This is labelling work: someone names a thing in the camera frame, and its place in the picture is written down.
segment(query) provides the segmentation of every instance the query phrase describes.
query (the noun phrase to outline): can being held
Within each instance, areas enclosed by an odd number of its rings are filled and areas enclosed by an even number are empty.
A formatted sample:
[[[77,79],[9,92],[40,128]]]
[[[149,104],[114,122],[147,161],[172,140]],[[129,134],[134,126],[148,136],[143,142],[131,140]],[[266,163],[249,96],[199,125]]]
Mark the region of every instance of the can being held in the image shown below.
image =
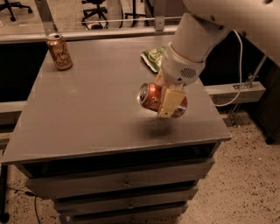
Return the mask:
[[[52,33],[46,38],[47,46],[52,55],[54,65],[58,70],[67,70],[73,62],[67,48],[67,42],[59,33]]]
[[[138,101],[142,107],[155,112],[158,112],[161,105],[161,90],[162,87],[154,83],[144,83],[138,92]],[[186,97],[178,105],[171,117],[177,118],[182,116],[186,111],[187,99]]]

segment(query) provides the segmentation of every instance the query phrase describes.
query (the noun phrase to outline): white cable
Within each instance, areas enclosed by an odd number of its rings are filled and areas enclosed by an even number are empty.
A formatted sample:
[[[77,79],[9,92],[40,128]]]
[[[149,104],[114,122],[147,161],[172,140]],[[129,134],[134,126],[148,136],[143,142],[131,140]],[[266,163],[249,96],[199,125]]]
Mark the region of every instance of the white cable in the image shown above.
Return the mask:
[[[242,40],[241,40],[241,38],[240,38],[238,32],[237,32],[236,30],[233,30],[233,31],[234,31],[234,33],[235,33],[235,35],[236,35],[236,37],[238,38],[239,43],[240,43],[239,89],[238,89],[238,93],[236,94],[236,96],[235,96],[235,98],[234,98],[233,100],[231,100],[231,101],[229,101],[229,102],[227,102],[227,103],[224,103],[224,104],[215,104],[216,107],[225,107],[225,106],[231,104],[232,102],[234,102],[234,101],[238,98],[238,96],[239,96],[239,94],[240,94],[240,92],[241,92],[241,90],[242,90],[242,55],[243,55],[243,43],[242,43]]]

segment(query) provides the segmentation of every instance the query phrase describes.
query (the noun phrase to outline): black cable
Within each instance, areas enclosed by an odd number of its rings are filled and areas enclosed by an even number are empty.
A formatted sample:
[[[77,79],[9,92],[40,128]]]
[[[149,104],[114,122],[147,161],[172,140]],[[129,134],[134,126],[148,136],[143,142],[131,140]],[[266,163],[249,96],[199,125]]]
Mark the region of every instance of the black cable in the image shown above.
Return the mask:
[[[35,199],[35,200],[34,200],[34,208],[35,208],[36,218],[37,218],[38,224],[41,224],[40,219],[39,219],[39,216],[38,216],[37,204],[36,204],[36,200],[37,200],[37,197],[38,197],[38,196],[37,196],[35,193],[33,193],[33,192],[24,191],[24,190],[12,188],[12,187],[9,187],[9,186],[7,186],[7,189],[12,190],[12,191],[15,191],[15,193],[21,192],[21,193],[24,193],[25,195],[27,195],[27,196],[29,196],[29,197],[34,197],[34,199]]]

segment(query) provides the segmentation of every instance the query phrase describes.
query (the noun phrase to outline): drawer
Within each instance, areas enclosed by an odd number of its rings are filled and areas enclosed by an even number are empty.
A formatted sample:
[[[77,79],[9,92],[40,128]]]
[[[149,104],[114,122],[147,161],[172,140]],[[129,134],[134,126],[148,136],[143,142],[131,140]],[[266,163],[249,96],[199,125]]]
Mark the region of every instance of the drawer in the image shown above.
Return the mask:
[[[133,210],[160,204],[191,200],[198,191],[193,182],[144,187],[128,191],[99,193],[87,197],[58,199],[54,208],[65,216],[96,214],[116,210]]]
[[[135,211],[115,213],[98,213],[72,217],[73,224],[131,224],[147,219],[167,216],[180,216],[185,212],[186,203],[172,203],[162,206],[149,206]]]
[[[140,165],[113,171],[29,179],[26,186],[42,199],[68,198],[199,180],[207,175],[213,163],[214,159],[211,157],[153,166]]]

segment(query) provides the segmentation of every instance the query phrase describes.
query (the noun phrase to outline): speckled floor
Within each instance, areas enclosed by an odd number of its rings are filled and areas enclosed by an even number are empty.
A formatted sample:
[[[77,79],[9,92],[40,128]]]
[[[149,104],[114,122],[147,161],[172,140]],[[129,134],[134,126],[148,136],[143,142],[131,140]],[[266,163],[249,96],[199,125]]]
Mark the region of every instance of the speckled floor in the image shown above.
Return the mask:
[[[262,130],[246,109],[236,115],[234,128],[220,114],[232,134],[214,154],[215,164],[199,190],[178,218],[145,220],[171,224],[266,224],[280,223],[280,145],[267,145]],[[9,167],[8,187],[25,188],[25,177]],[[37,224],[35,198],[7,189],[6,211],[12,224]],[[50,200],[36,199],[41,224],[60,223]]]

